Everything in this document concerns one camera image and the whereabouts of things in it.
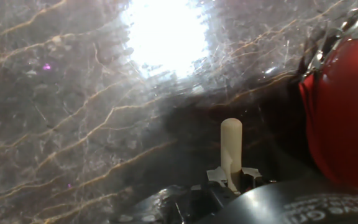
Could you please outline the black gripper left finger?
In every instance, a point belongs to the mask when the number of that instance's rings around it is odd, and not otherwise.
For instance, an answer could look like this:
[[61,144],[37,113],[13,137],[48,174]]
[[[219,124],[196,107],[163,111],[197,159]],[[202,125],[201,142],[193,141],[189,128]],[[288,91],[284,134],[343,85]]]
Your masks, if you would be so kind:
[[227,205],[238,197],[238,193],[227,186],[227,177],[221,167],[206,171],[206,181],[191,187],[192,192],[202,195],[215,205]]

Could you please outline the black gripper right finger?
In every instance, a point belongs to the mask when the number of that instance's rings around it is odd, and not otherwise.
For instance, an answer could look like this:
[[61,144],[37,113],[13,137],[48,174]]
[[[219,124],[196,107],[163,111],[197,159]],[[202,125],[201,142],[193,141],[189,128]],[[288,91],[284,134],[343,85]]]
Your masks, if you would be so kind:
[[254,189],[267,184],[273,184],[275,180],[264,177],[258,169],[242,168],[242,187],[245,189]]

